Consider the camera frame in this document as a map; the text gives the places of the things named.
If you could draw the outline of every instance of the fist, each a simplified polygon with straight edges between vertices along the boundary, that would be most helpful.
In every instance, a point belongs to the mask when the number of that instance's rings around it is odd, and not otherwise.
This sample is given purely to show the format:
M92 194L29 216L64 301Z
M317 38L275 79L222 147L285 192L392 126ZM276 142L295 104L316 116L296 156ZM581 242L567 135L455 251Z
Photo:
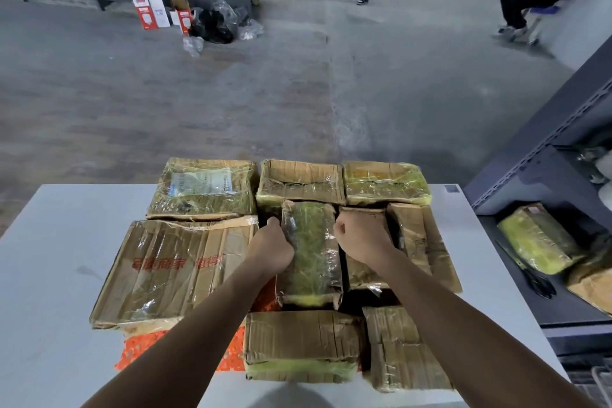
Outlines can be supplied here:
M269 279L287 269L294 253L280 228L279 219L271 217L267 225L259 229L251 239L247 259L261 267L262 273Z

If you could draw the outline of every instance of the hand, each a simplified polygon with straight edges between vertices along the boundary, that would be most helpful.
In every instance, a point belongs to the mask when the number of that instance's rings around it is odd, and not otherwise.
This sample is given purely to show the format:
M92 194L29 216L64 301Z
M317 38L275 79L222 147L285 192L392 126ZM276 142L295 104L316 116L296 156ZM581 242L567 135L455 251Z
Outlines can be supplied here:
M349 257L374 271L381 256L396 250L383 225L358 211L341 211L333 225L333 234Z
M256 268L261 268L261 273L269 280L287 269L294 253L280 228L279 219L271 217L267 226L259 229L251 239L246 259Z

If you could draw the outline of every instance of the forearm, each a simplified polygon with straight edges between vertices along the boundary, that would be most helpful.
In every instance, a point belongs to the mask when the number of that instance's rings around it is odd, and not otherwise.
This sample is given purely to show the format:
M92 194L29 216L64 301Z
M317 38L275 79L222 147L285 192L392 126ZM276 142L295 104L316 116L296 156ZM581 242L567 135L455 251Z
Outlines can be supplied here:
M196 407L234 333L269 279L247 259L163 339L83 406Z
M523 344L402 252L393 249L377 258L374 269L414 319L424 342L471 408L592 406Z

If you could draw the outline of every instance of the sticker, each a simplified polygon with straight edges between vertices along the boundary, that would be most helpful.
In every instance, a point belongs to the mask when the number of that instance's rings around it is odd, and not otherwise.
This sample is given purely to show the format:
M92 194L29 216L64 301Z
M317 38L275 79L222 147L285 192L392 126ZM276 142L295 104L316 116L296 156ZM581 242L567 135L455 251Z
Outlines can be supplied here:
M172 173L168 191L170 197L234 193L229 168L209 169L195 173Z

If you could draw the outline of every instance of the package on shelf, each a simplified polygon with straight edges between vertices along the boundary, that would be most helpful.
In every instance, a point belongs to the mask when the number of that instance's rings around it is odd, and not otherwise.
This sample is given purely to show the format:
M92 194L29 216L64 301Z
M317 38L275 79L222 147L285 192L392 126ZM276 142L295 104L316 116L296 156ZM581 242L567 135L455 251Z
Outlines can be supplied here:
M612 249L576 265L570 271L567 288L612 316Z
M256 179L252 161L171 158L146 218L207 221L254 215Z
M339 165L302 161L262 161L256 197L261 208L273 212L284 200L346 204Z
M363 308L371 346L371 380L381 392L453 389L401 306Z
M379 161L342 164L348 205L402 202L428 205L432 193L417 165Z
M399 247L425 273L452 292L462 292L455 265L429 205L389 203L387 212L400 227Z
M335 209L328 203L285 200L282 211L281 225L295 256L277 276L277 300L304 308L332 303L337 310L343 288L338 241L333 235Z
M389 232L384 208L340 207L340 211L358 211L360 213L365 213L371 216L376 222L381 223L387 233ZM351 289L368 288L372 292L379 294L382 289L389 288L389 285L368 265L348 255L346 256L346 272L348 273L348 282Z
M134 221L89 321L130 335L170 329L247 254L257 216L218 222Z
M365 347L362 320L336 311L249 313L244 336L247 379L347 382Z
M584 257L572 236L541 203L516 209L498 227L519 257L541 273L559 273Z

